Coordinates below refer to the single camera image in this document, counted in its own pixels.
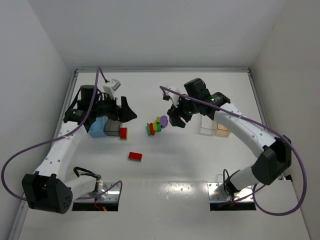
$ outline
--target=light blue block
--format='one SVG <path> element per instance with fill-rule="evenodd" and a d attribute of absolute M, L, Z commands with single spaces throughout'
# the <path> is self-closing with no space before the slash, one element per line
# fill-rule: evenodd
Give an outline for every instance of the light blue block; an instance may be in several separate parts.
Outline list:
<path fill-rule="evenodd" d="M 102 138 L 107 136 L 104 131 L 107 120 L 108 118 L 106 116 L 96 118 L 88 132 L 92 138 Z"/>

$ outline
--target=red block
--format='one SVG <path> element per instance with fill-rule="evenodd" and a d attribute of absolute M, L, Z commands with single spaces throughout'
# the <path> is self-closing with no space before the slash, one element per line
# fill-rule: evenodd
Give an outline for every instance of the red block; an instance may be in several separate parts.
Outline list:
<path fill-rule="evenodd" d="M 127 140 L 128 137 L 128 129 L 126 127 L 120 127 L 120 139 Z"/>
<path fill-rule="evenodd" d="M 151 135 L 155 135 L 154 124 L 151 122 L 149 124 Z"/>
<path fill-rule="evenodd" d="M 136 152 L 130 152 L 129 153 L 129 159 L 141 162 L 142 154 L 141 153 L 136 153 Z"/>

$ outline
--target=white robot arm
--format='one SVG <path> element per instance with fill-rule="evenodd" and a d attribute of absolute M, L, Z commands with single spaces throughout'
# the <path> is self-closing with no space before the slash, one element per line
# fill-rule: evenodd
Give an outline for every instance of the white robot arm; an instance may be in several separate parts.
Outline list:
<path fill-rule="evenodd" d="M 28 206 L 31 209 L 64 214 L 72 209 L 74 200 L 87 193 L 100 193 L 101 176 L 87 171 L 78 174 L 78 178 L 65 182 L 66 171 L 82 138 L 87 134 L 96 118 L 107 116 L 111 120 L 128 122 L 137 118 L 130 109 L 125 96 L 121 97 L 121 107 L 117 106 L 114 91 L 120 86 L 119 81 L 106 83 L 106 95 L 95 96 L 93 107 L 83 126 L 69 135 L 79 123 L 84 120 L 88 106 L 93 97 L 92 85 L 81 86 L 76 98 L 65 112 L 59 137 L 68 135 L 56 141 L 34 174 L 26 174 L 22 180 L 22 187 Z"/>
<path fill-rule="evenodd" d="M 184 87 L 192 98 L 216 105 L 241 117 L 243 116 L 235 105 L 230 102 L 229 98 L 222 93 L 216 92 L 211 95 L 200 78 L 187 82 Z M 253 186 L 258 183 L 270 185 L 290 167 L 290 147 L 283 140 L 275 137 L 268 131 L 243 120 L 241 117 L 232 116 L 183 97 L 179 97 L 178 100 L 173 101 L 174 98 L 165 90 L 163 91 L 163 99 L 166 101 L 172 100 L 173 102 L 167 112 L 172 126 L 184 128 L 186 123 L 191 120 L 193 114 L 200 113 L 228 128 L 257 157 L 257 161 L 253 165 L 236 171 L 225 180 L 224 184 L 220 187 L 220 193 L 223 198 L 227 199 L 228 196 L 233 197 L 235 193 L 240 192 L 247 186 Z"/>

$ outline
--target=purple disc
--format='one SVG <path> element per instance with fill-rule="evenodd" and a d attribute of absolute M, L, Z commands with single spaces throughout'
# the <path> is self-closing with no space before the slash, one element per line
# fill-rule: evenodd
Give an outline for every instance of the purple disc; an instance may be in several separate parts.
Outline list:
<path fill-rule="evenodd" d="M 160 125 L 164 129 L 168 125 L 168 118 L 167 116 L 161 116 L 160 118 Z"/>

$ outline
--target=colorful toy pieces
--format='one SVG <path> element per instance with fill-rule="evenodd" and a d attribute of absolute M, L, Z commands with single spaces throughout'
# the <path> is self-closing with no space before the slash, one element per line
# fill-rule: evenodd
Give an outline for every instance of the colorful toy pieces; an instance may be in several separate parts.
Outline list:
<path fill-rule="evenodd" d="M 167 116 L 157 117 L 155 122 L 147 123 L 146 130 L 148 132 L 148 136 L 153 136 L 156 133 L 161 132 L 168 125 Z"/>

